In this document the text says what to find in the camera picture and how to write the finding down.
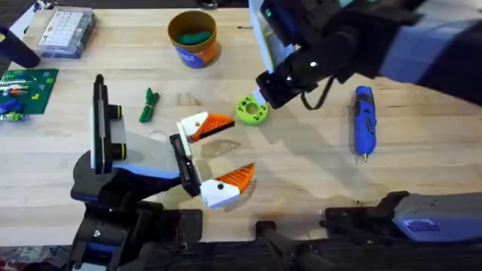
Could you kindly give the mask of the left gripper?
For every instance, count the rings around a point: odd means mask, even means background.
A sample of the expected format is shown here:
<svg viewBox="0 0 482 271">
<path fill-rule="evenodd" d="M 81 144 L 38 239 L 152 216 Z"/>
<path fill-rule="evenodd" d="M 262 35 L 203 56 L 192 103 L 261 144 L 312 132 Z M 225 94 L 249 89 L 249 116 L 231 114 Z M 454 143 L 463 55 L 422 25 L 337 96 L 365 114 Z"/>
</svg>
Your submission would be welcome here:
<svg viewBox="0 0 482 271">
<path fill-rule="evenodd" d="M 181 119 L 178 129 L 189 143 L 194 143 L 234 125 L 232 117 L 204 111 Z M 111 140 L 125 144 L 126 158 L 113 161 L 112 168 L 122 172 L 136 198 L 147 198 L 181 186 L 188 195 L 201 195 L 207 207 L 216 209 L 239 199 L 255 171 L 255 164 L 250 163 L 200 184 L 194 162 L 185 153 L 178 133 L 162 142 L 127 132 L 122 120 L 114 120 Z"/>
</svg>

